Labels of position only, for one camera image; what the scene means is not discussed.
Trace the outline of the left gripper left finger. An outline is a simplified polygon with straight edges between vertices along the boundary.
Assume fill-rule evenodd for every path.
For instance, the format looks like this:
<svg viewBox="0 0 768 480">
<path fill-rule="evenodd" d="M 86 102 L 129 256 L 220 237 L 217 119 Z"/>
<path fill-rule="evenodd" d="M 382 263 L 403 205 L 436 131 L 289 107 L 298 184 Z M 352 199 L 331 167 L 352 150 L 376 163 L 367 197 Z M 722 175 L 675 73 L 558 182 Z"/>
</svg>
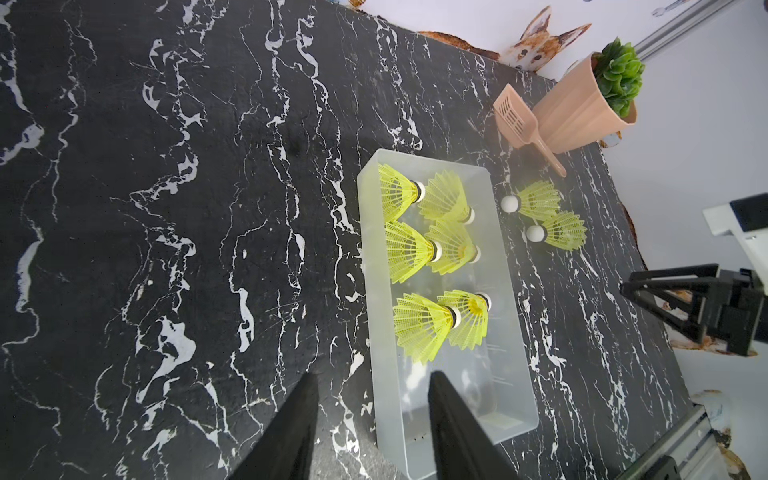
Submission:
<svg viewBox="0 0 768 480">
<path fill-rule="evenodd" d="M 228 479 L 309 479 L 318 402 L 317 376 L 305 373 Z"/>
</svg>

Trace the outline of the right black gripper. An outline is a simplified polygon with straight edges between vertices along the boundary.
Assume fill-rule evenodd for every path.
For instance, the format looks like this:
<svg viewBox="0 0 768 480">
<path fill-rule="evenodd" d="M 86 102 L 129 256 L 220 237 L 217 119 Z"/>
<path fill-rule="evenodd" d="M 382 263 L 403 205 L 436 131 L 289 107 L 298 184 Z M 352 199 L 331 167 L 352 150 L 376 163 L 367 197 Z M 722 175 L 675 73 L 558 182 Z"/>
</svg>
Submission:
<svg viewBox="0 0 768 480">
<path fill-rule="evenodd" d="M 620 293 L 687 339 L 705 335 L 728 354 L 748 357 L 767 315 L 767 296 L 754 270 L 719 270 L 703 264 L 636 271 Z"/>
</svg>

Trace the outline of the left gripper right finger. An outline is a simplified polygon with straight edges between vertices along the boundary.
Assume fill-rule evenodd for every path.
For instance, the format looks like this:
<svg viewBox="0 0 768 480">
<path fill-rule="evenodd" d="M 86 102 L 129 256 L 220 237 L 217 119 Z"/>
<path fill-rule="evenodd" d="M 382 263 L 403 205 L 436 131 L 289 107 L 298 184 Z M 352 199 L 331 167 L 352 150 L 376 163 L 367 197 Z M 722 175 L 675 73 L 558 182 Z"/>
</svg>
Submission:
<svg viewBox="0 0 768 480">
<path fill-rule="evenodd" d="M 442 371 L 430 375 L 431 438 L 437 479 L 518 479 Z"/>
</svg>

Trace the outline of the green shuttlecock three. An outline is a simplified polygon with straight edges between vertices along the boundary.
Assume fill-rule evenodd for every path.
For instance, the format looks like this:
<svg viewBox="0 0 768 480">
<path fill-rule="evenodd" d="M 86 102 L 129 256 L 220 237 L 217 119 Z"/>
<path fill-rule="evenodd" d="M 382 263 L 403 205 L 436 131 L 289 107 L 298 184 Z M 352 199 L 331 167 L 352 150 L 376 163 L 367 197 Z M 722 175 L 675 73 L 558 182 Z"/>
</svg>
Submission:
<svg viewBox="0 0 768 480">
<path fill-rule="evenodd" d="M 404 294 L 393 307 L 397 345 L 414 363 L 435 360 L 451 330 L 461 321 L 453 307 L 415 293 Z"/>
</svg>

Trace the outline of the green shuttlecock five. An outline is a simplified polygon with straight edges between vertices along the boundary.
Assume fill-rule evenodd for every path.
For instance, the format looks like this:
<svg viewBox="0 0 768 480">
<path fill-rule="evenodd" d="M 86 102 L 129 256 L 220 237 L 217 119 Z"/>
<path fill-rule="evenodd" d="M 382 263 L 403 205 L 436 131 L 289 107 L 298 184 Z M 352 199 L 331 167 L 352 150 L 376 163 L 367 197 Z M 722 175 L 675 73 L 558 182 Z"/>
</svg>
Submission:
<svg viewBox="0 0 768 480">
<path fill-rule="evenodd" d="M 586 243 L 586 227 L 579 215 L 561 211 L 539 224 L 529 226 L 525 235 L 533 243 L 546 243 L 565 251 L 581 249 Z"/>
</svg>

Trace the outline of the green shuttlecock eight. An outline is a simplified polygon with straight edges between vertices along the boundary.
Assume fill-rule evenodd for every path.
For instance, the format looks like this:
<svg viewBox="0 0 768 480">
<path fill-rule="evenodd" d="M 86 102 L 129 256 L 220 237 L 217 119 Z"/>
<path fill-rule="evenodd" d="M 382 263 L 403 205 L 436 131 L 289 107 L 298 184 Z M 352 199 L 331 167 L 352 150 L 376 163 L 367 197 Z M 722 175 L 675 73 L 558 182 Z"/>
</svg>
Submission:
<svg viewBox="0 0 768 480">
<path fill-rule="evenodd" d="M 447 336 L 451 346 L 474 350 L 482 344 L 488 333 L 489 311 L 492 308 L 488 294 L 463 290 L 445 291 L 437 297 L 437 303 L 453 307 L 461 316 L 461 321 Z"/>
</svg>

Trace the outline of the clear plastic storage box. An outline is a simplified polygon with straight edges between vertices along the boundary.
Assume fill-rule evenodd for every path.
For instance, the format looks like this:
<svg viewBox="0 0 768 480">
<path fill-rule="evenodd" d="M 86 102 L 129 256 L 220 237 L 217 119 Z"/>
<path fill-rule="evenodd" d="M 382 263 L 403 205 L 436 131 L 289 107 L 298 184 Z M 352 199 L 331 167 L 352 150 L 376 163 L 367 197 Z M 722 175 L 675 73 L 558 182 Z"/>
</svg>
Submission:
<svg viewBox="0 0 768 480">
<path fill-rule="evenodd" d="M 421 186 L 438 173 L 457 174 L 472 208 L 464 266 L 445 274 L 422 267 L 404 282 L 391 280 L 380 189 L 385 166 Z M 432 479 L 432 373 L 447 376 L 493 443 L 539 424 L 490 174 L 380 149 L 357 185 L 377 445 L 406 477 Z"/>
</svg>

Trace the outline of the green shuttlecock four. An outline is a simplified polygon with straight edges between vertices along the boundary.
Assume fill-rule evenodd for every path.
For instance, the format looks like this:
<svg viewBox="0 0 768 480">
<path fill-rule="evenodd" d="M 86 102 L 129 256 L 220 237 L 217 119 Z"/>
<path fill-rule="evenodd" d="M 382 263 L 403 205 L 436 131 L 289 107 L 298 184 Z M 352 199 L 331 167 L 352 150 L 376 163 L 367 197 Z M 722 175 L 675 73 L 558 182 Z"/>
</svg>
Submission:
<svg viewBox="0 0 768 480">
<path fill-rule="evenodd" d="M 519 192 L 504 196 L 500 206 L 505 213 L 519 213 L 537 221 L 547 220 L 560 211 L 561 197 L 550 180 L 540 180 Z"/>
</svg>

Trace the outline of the green shuttlecock seven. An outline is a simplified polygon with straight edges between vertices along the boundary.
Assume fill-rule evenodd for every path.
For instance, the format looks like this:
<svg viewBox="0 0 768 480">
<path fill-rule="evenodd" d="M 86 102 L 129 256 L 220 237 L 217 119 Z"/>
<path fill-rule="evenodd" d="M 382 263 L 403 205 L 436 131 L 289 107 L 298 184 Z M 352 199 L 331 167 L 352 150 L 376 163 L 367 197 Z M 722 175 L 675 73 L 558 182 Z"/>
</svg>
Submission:
<svg viewBox="0 0 768 480">
<path fill-rule="evenodd" d="M 425 237 L 442 249 L 440 258 L 429 264 L 434 273 L 453 273 L 466 264 L 477 263 L 481 258 L 480 247 L 473 242 L 467 228 L 457 221 L 435 221 L 429 226 Z"/>
</svg>

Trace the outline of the green shuttlecock six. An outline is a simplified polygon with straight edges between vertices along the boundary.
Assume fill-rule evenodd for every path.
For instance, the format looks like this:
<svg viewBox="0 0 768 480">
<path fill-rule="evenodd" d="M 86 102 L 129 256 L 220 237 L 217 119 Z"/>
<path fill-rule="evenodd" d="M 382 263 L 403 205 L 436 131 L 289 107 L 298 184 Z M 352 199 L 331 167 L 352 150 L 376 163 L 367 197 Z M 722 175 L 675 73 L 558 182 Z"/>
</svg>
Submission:
<svg viewBox="0 0 768 480">
<path fill-rule="evenodd" d="M 388 222 L 384 228 L 392 283 L 404 283 L 422 267 L 443 256 L 439 242 L 427 239 L 404 222 Z"/>
</svg>

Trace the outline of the green shuttlecock one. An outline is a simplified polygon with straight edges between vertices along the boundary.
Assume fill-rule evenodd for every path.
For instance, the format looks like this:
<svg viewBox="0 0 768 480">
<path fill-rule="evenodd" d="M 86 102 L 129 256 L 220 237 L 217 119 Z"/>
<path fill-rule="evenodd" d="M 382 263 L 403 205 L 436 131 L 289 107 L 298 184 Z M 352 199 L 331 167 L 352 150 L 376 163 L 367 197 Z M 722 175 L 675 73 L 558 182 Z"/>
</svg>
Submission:
<svg viewBox="0 0 768 480">
<path fill-rule="evenodd" d="M 437 173 L 428 181 L 418 208 L 420 214 L 430 221 L 456 221 L 469 225 L 476 216 L 459 175 L 450 170 Z"/>
</svg>

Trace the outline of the green shuttlecock two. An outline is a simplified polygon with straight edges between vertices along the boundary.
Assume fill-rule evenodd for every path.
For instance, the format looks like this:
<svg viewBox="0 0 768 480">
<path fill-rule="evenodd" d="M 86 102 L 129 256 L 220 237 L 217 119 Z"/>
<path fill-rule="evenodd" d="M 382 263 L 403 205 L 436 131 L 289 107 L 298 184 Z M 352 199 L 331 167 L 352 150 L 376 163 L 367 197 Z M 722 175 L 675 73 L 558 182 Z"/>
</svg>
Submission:
<svg viewBox="0 0 768 480">
<path fill-rule="evenodd" d="M 384 222 L 398 220 L 411 205 L 421 202 L 426 187 L 387 164 L 378 165 Z"/>
</svg>

